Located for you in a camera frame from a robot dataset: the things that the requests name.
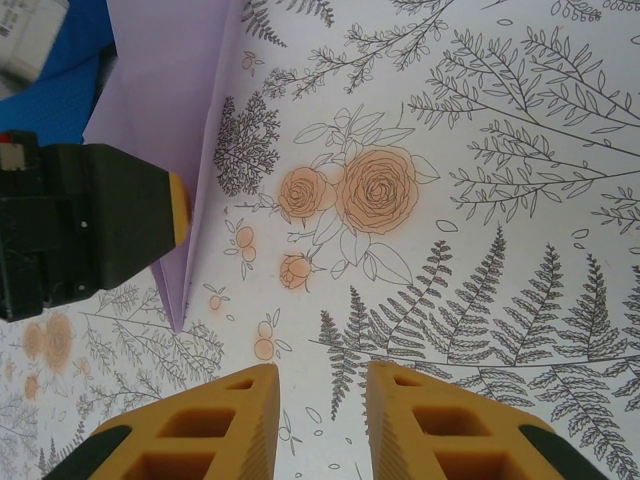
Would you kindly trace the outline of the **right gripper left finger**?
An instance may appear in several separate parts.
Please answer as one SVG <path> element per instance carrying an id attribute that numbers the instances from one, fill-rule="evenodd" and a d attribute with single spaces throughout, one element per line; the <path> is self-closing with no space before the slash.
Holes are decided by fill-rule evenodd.
<path id="1" fill-rule="evenodd" d="M 101 424 L 51 479 L 271 479 L 280 382 L 256 365 Z"/>

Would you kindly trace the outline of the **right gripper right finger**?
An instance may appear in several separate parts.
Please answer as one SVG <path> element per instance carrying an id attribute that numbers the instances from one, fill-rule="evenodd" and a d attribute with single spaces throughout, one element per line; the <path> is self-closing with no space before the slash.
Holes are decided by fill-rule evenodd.
<path id="1" fill-rule="evenodd" d="M 538 417 L 390 362 L 368 365 L 376 479 L 601 479 Z"/>

